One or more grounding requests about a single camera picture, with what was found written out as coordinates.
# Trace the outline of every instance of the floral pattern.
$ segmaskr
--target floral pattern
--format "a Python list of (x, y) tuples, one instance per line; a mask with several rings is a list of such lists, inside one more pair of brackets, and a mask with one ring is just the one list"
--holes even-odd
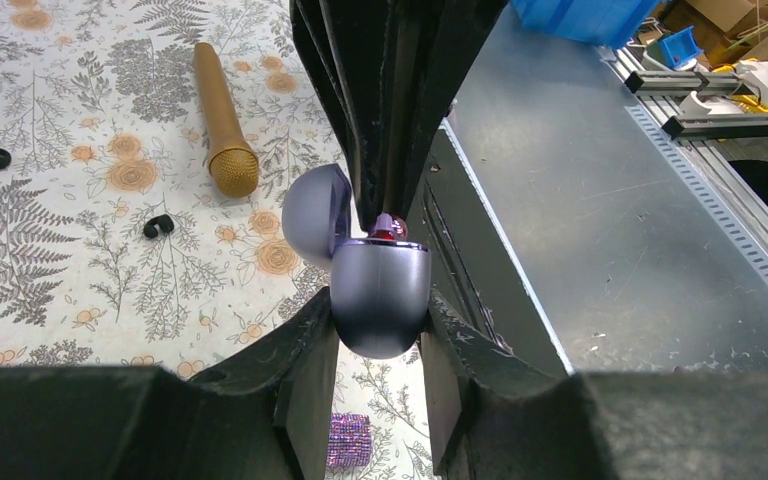
[[(215, 188), (192, 47), (220, 56), (261, 181)], [(285, 0), (0, 0), (0, 367), (159, 365), (187, 379), (257, 342), (327, 284), (281, 229), (289, 185), (344, 166)], [(175, 230), (148, 240), (167, 214)], [(416, 348), (341, 346), (333, 410), (369, 415), (364, 468), (431, 478)]]

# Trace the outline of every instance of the microphone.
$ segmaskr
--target microphone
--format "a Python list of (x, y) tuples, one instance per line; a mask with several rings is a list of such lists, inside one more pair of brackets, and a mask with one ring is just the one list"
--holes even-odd
[(209, 43), (197, 43), (193, 53), (196, 84), (207, 121), (207, 170), (220, 192), (245, 197), (257, 188), (257, 155), (243, 137), (219, 56)]

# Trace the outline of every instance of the gray metal surface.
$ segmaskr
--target gray metal surface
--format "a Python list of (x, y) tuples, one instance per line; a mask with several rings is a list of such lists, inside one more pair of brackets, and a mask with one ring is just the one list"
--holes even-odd
[(457, 99), (449, 121), (576, 368), (768, 371), (768, 286), (592, 47), (508, 8)]

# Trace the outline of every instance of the perforated metal strip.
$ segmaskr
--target perforated metal strip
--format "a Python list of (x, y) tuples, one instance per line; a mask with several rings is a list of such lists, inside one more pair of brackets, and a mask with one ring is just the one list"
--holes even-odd
[(740, 251), (740, 254), (749, 262), (752, 268), (758, 272), (768, 286), (768, 255), (760, 248), (752, 236), (747, 233), (738, 217), (728, 207), (726, 202), (716, 193), (716, 190), (708, 183), (708, 180), (691, 165), (684, 155), (676, 148), (670, 138), (655, 123), (645, 107), (637, 105), (626, 107), (631, 117), (637, 122), (649, 140), (658, 149), (667, 163), (681, 178), (687, 188), (697, 200), (705, 207), (717, 225), (726, 233), (731, 242)]

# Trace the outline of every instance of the purple glittery object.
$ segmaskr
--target purple glittery object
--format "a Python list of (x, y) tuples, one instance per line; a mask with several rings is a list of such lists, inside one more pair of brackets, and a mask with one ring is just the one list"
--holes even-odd
[(372, 456), (369, 417), (353, 413), (331, 414), (328, 435), (329, 467), (364, 467)]

